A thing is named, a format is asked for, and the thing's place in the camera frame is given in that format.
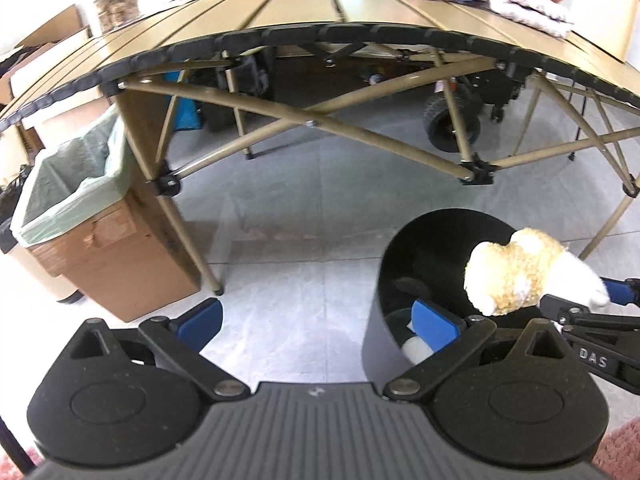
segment transparent jar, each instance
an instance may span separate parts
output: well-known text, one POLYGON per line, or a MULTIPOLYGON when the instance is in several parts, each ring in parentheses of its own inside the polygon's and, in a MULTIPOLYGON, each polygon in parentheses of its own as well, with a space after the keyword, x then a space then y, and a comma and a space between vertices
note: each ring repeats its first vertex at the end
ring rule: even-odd
POLYGON ((138 0, 91 0, 93 5, 90 18, 94 36, 106 34, 140 16, 138 0))

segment plush toy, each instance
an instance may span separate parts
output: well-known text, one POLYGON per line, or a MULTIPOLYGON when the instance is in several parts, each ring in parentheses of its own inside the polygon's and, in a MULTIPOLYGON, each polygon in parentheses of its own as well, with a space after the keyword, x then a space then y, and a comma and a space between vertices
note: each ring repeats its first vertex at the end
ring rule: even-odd
POLYGON ((469 301, 484 316, 503 316, 537 305, 552 294, 592 308, 609 303, 602 280, 557 240, 525 228, 508 245, 482 242, 472 251, 465 269, 469 301))

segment caster wheel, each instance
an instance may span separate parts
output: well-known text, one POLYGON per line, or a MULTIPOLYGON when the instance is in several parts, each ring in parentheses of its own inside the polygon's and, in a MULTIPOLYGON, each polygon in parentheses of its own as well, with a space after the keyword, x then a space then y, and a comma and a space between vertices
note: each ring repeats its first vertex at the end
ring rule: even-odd
MULTIPOLYGON (((469 144, 473 144, 480 136, 480 119, 476 113, 472 112, 472 108, 474 108, 472 103, 459 94, 455 94, 455 99, 465 120, 466 138, 469 140, 469 144)), ((441 152, 459 152, 444 92, 438 92, 427 99, 424 106, 423 122, 424 130, 435 148, 441 152)))
POLYGON ((501 123, 504 120, 504 108, 491 108, 491 120, 494 123, 501 123))

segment plastic bin liner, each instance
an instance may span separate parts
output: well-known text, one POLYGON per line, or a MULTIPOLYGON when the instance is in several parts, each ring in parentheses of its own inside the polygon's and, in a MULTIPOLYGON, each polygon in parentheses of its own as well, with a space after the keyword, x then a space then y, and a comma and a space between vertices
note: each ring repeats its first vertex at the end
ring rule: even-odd
POLYGON ((115 106, 77 137, 42 150, 11 224, 18 243, 30 247, 53 240, 123 199, 131 161, 115 106))

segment cylindrical bin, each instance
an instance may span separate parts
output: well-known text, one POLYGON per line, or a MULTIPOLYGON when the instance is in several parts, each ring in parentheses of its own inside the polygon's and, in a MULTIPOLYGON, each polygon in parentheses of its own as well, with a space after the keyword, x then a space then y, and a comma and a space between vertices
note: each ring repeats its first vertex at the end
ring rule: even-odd
POLYGON ((91 0, 87 15, 91 32, 101 36, 122 27, 140 16, 138 0, 91 0))
MULTIPOLYGON (((458 317, 479 314, 463 287, 466 263, 480 242, 506 245, 514 232, 505 222, 469 209, 432 211, 400 229, 382 256, 362 345, 364 371, 378 390, 414 366, 402 353, 396 330, 410 321, 415 295, 399 290, 397 280, 419 280, 433 303, 458 317)), ((541 316, 532 306, 490 319, 498 327, 524 328, 541 316)))
POLYGON ((52 278, 42 268, 39 261, 24 247, 21 247, 11 233, 11 218, 0 224, 0 258, 10 258, 13 263, 24 270, 27 279, 37 282, 59 303, 75 303, 84 294, 64 276, 52 278))

